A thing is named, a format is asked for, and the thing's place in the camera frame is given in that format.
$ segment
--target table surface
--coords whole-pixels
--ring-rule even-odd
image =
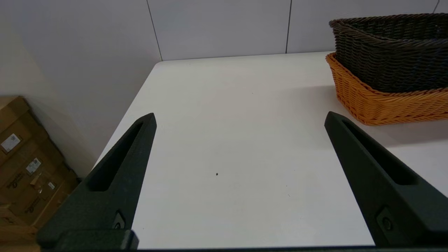
[[[371,245],[324,128],[328,52],[158,63],[104,149],[153,112],[139,248]],[[364,126],[448,195],[448,121]]]

